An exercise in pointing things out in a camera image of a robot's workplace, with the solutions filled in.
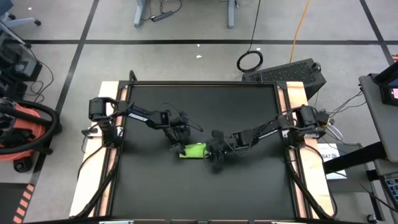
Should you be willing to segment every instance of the table leg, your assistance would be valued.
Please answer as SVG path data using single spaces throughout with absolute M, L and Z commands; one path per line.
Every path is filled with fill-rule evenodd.
M 137 0 L 137 10 L 136 10 L 136 16 L 134 18 L 134 26 L 136 28 L 141 25 L 141 19 L 145 9 L 145 3 L 146 0 Z
M 357 151 L 339 156 L 324 163 L 325 173 L 330 174 L 356 165 L 372 162 L 376 159 L 385 159 L 386 152 L 381 142 L 368 145 Z
M 228 0 L 228 28 L 235 27 L 235 0 Z

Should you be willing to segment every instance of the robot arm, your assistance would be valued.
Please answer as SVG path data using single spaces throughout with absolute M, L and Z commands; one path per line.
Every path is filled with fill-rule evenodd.
M 292 113 L 296 113 L 295 124 L 290 120 Z M 206 159 L 210 160 L 213 169 L 220 170 L 223 168 L 225 154 L 234 153 L 243 157 L 261 139 L 279 131 L 285 133 L 289 145 L 298 146 L 304 142 L 304 136 L 317 139 L 322 137 L 325 134 L 322 125 L 327 123 L 327 119 L 328 117 L 318 114 L 311 106 L 303 105 L 289 110 L 287 114 L 278 114 L 256 128 L 232 133 L 230 138 L 225 138 L 222 131 L 213 130 L 212 138 L 206 142 Z
M 106 104 L 111 103 L 117 112 L 106 115 Z M 184 153 L 183 146 L 190 137 L 188 118 L 185 113 L 179 113 L 179 117 L 170 119 L 170 111 L 148 111 L 125 101 L 117 101 L 108 97 L 96 97 L 90 100 L 88 118 L 97 122 L 103 133 L 103 144 L 110 147 L 119 146 L 120 140 L 116 126 L 112 120 L 117 116 L 127 116 L 145 123 L 152 129 L 161 129 L 172 144 L 172 150 Z

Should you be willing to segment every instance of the green sponge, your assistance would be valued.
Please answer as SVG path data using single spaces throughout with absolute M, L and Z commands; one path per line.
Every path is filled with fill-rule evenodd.
M 185 146 L 185 156 L 180 154 L 182 159 L 202 159 L 205 156 L 206 144 L 198 143 Z

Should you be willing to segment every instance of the red vacuum cleaner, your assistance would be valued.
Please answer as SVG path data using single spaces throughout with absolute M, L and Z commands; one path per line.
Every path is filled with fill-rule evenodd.
M 40 117 L 37 111 L 51 117 Z M 22 100 L 0 98 L 0 161 L 14 161 L 17 172 L 32 168 L 35 151 L 51 154 L 49 143 L 54 134 L 62 131 L 58 113 L 53 109 Z

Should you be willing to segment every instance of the floor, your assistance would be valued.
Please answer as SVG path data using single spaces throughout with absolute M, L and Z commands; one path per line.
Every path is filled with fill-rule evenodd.
M 102 81 L 240 80 L 239 56 L 249 47 L 258 0 L 238 0 L 235 28 L 227 29 L 227 4 L 217 0 L 183 0 L 181 10 L 159 22 L 135 28 L 135 0 L 14 0 L 11 13 L 36 17 L 42 25 L 14 30 L 54 74 L 43 104 L 61 111 L 63 133 L 51 156 L 39 157 L 34 171 L 17 174 L 0 163 L 0 181 L 36 185 L 25 222 L 68 218 L 82 161 L 81 130 L 90 125 L 88 100 Z M 164 11 L 178 0 L 167 0 Z M 252 49 L 264 55 L 263 68 L 287 63 L 305 0 L 261 2 Z M 145 18 L 158 15 L 159 2 L 146 7 Z M 398 53 L 396 0 L 313 0 L 298 35 L 294 61 L 313 58 L 322 65 L 327 84 L 317 108 L 333 110 L 357 94 L 358 77 L 377 73 Z M 256 64 L 245 58 L 243 66 Z M 39 80 L 50 81 L 45 68 Z M 358 105 L 363 96 L 351 104 Z M 346 142 L 367 145 L 378 140 L 365 106 L 335 116 Z M 373 213 L 366 194 L 336 194 L 338 218 L 365 221 Z

